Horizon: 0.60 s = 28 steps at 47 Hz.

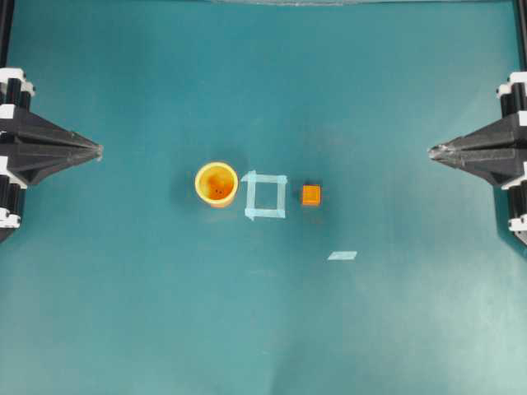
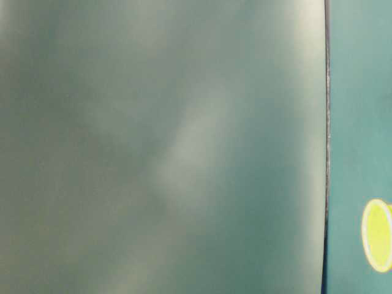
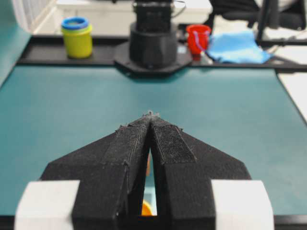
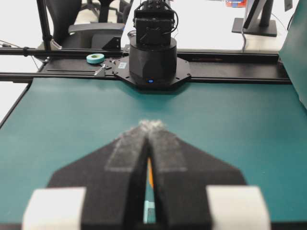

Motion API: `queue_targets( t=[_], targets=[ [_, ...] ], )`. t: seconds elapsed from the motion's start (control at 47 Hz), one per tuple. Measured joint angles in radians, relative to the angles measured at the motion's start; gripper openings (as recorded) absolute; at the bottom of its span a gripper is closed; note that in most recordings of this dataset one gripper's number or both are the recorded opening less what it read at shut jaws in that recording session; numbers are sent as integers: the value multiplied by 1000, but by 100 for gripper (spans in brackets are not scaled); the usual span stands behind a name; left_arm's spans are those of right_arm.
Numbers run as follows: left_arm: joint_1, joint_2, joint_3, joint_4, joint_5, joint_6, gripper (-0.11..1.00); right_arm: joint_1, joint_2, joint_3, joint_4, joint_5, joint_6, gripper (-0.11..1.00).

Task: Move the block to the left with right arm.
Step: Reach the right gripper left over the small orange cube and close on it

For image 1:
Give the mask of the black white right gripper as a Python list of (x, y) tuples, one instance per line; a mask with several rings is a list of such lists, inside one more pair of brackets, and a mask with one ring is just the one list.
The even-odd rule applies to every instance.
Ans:
[(526, 244), (526, 72), (513, 72), (497, 89), (502, 118), (437, 144), (431, 160), (463, 170), (507, 192), (508, 229)]

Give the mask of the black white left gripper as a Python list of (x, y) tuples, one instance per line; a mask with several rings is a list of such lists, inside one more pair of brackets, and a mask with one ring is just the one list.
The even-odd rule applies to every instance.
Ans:
[[(2, 242), (21, 226), (28, 185), (103, 154), (103, 146), (31, 113), (34, 96), (34, 85), (21, 68), (1, 68)], [(15, 144), (17, 138), (50, 145)]]

